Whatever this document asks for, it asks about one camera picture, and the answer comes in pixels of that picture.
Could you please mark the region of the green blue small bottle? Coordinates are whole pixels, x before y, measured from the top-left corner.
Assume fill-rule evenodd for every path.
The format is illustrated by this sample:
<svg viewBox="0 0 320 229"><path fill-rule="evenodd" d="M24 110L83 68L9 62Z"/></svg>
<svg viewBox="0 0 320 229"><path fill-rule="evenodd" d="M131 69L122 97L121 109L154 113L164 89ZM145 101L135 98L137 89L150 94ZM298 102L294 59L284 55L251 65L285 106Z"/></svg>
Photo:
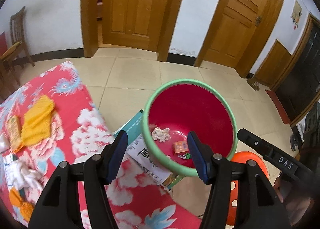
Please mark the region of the green blue small bottle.
<svg viewBox="0 0 320 229"><path fill-rule="evenodd" d="M177 155L180 159L183 159L183 160L189 160L191 159L191 155L189 153L184 153L184 154L178 154Z"/></svg>

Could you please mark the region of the orange cardboard box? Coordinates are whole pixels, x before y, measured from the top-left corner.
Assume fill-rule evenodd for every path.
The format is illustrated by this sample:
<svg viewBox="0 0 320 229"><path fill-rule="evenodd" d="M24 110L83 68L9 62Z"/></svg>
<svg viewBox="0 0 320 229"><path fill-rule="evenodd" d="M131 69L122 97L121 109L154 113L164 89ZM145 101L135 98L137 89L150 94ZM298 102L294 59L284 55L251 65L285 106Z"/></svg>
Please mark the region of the orange cardboard box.
<svg viewBox="0 0 320 229"><path fill-rule="evenodd" d="M172 144L174 154L184 154L189 152L186 141L176 141Z"/></svg>

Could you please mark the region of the white paper ball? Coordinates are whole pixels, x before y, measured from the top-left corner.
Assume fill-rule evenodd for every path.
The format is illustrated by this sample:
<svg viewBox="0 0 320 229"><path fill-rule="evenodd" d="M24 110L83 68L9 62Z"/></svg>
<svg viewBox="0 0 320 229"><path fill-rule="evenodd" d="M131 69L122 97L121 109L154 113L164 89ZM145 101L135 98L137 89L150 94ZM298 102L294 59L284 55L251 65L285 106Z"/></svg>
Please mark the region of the white paper ball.
<svg viewBox="0 0 320 229"><path fill-rule="evenodd" d="M151 137L154 141L159 141L160 143L164 143L171 138L170 129L169 128L161 129L159 127L156 127L151 132Z"/></svg>

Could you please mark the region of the red green trash bin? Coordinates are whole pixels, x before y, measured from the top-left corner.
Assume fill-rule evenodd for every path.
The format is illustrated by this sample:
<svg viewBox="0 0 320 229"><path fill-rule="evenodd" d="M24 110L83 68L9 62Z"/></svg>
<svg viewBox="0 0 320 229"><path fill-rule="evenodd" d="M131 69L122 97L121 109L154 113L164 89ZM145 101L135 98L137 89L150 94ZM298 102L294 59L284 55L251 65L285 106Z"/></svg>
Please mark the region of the red green trash bin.
<svg viewBox="0 0 320 229"><path fill-rule="evenodd" d="M151 132L169 128L171 138L160 143ZM172 144L194 131L203 144L228 160L235 154L238 131L226 100L210 85L195 79L176 79L159 87L148 99L142 117L142 134L149 153L165 168L182 176L197 176L191 160L173 152Z"/></svg>

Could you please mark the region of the orange mesh cloth bundle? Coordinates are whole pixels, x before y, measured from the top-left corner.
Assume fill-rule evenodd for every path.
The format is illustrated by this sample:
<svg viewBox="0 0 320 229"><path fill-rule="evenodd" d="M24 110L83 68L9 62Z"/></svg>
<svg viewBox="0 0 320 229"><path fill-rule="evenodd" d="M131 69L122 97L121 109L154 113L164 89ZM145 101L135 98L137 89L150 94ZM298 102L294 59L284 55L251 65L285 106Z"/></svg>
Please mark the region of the orange mesh cloth bundle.
<svg viewBox="0 0 320 229"><path fill-rule="evenodd" d="M26 202L20 196L19 191L12 187L9 192L9 200L12 206L18 207L20 209L21 216L27 222L30 221L34 207L31 203Z"/></svg>

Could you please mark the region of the orange plastic stool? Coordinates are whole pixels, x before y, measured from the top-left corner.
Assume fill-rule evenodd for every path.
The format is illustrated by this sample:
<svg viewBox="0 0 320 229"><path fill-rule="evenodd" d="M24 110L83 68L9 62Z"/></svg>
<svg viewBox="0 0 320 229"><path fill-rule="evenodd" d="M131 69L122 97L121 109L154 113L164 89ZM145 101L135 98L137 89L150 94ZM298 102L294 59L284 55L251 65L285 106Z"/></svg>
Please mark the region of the orange plastic stool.
<svg viewBox="0 0 320 229"><path fill-rule="evenodd" d="M260 167L263 171L265 176L269 178L269 172L267 166L265 165L264 161L255 153L253 152L237 152L234 154L233 158L231 159L232 162L232 174L235 174L236 177L240 176L244 172L244 165L247 161L253 160L256 164ZM226 224L228 226L234 226L235 219L236 219L236 210L237 210L237 200L238 200L238 181L232 180L231 181L231 194L230 194L230 201L229 201L229 209L227 215Z"/></svg>

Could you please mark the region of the white socks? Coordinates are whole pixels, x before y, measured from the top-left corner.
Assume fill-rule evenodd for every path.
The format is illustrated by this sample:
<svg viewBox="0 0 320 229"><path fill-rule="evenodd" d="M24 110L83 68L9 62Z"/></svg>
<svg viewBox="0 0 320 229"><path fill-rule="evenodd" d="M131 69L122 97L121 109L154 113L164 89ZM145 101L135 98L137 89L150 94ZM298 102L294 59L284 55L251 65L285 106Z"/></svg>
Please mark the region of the white socks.
<svg viewBox="0 0 320 229"><path fill-rule="evenodd" d="M12 168L15 172L13 187L15 187L16 190L19 191L23 188L43 189L43 186L40 183L40 180L42 179L41 173L29 169L28 166L19 160L15 160L12 163Z"/></svg>

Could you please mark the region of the white green medicine box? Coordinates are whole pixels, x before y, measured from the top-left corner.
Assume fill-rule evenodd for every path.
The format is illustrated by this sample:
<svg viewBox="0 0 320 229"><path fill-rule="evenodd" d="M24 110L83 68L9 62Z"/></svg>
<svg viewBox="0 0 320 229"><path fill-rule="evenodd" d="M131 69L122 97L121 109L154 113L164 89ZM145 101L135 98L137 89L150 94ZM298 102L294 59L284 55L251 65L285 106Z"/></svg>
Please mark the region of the white green medicine box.
<svg viewBox="0 0 320 229"><path fill-rule="evenodd" d="M17 157L14 154L1 155L1 187L7 187L8 189L13 187L15 172L12 163L15 160L17 160Z"/></svg>

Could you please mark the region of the yellow foam fruit net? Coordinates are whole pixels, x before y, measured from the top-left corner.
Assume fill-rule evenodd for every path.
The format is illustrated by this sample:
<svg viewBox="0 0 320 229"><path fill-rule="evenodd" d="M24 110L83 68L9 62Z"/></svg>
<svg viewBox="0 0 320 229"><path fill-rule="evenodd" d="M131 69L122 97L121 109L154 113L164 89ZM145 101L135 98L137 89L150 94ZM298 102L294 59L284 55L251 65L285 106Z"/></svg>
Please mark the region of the yellow foam fruit net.
<svg viewBox="0 0 320 229"><path fill-rule="evenodd" d="M47 95L42 95L25 113L21 131L24 147L38 144L51 136L51 119L55 104Z"/></svg>

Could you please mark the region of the red floral tablecloth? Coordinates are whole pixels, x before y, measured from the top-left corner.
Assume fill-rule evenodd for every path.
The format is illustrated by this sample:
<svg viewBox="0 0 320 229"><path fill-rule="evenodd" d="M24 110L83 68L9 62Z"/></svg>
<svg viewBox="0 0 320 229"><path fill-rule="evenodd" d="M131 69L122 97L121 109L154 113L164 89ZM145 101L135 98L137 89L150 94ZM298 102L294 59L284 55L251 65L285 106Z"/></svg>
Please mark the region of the red floral tablecloth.
<svg viewBox="0 0 320 229"><path fill-rule="evenodd" d="M1 133L9 118L23 118L43 95L55 104L51 136L26 147L17 158L42 174L45 185L62 161L86 161L113 142L113 136L70 61L21 86L1 103ZM198 228L200 219L172 200L129 156L106 194L119 228Z"/></svg>

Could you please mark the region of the low wooden cabinet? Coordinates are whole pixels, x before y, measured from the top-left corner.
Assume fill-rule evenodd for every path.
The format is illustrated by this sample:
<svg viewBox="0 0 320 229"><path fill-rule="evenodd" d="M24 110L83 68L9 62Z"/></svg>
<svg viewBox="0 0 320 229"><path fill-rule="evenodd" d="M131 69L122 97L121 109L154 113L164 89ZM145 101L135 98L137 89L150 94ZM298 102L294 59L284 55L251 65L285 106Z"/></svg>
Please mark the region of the low wooden cabinet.
<svg viewBox="0 0 320 229"><path fill-rule="evenodd" d="M291 62L292 55L283 46L283 44L276 39L272 49L264 59L262 65L254 74L254 79L270 89L280 79L289 63Z"/></svg>

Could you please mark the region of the teal printed cardboard box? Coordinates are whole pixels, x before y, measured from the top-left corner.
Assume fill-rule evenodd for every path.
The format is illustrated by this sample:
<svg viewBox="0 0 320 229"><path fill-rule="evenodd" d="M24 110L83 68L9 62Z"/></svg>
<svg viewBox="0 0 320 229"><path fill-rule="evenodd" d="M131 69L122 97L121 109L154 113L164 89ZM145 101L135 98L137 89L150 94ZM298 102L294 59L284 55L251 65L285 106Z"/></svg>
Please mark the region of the teal printed cardboard box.
<svg viewBox="0 0 320 229"><path fill-rule="evenodd" d="M173 173L163 167L156 158L149 153L142 134L142 117L143 110L141 109L122 127L114 131L112 135L116 137L121 130L126 131L128 136L127 156L139 165L142 171L157 185L169 191L179 183L184 176Z"/></svg>

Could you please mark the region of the yellow seat cushion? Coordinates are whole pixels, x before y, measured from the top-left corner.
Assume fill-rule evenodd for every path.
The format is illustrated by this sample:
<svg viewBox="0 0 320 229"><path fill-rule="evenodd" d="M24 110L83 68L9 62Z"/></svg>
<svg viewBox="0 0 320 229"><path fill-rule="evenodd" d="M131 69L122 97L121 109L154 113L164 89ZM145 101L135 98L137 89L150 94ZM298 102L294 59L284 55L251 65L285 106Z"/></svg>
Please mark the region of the yellow seat cushion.
<svg viewBox="0 0 320 229"><path fill-rule="evenodd" d="M20 44L21 42L16 42L15 44L13 44L5 53L1 55L1 59L4 60L8 56L10 56L20 46Z"/></svg>

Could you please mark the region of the wooden door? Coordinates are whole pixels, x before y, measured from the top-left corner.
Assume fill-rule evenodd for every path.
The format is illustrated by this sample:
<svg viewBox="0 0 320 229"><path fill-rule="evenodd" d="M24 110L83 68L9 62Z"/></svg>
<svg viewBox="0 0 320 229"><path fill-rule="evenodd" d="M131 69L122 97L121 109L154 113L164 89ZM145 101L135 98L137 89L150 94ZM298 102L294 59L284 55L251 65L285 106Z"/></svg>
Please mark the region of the wooden door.
<svg viewBox="0 0 320 229"><path fill-rule="evenodd" d="M236 67L262 21L267 0L220 0L205 61Z"/></svg>
<svg viewBox="0 0 320 229"><path fill-rule="evenodd" d="M103 43L156 51L168 0L103 0Z"/></svg>

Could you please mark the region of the far wooden chair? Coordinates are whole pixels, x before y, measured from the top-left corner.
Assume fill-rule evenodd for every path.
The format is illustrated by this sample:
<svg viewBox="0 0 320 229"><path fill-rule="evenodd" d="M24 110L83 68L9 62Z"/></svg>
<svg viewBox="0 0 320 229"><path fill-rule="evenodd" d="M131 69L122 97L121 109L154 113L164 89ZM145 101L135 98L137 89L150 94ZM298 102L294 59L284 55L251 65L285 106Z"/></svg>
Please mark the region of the far wooden chair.
<svg viewBox="0 0 320 229"><path fill-rule="evenodd" d="M32 66L35 66L34 61L32 60L30 53L27 48L27 44L24 36L24 15L25 15L25 6L23 6L20 11L10 17L10 37L12 45L16 42L21 42L20 46L7 58L2 60L3 62L7 62L11 64L16 58L18 58L19 54L23 51L29 60Z"/></svg>

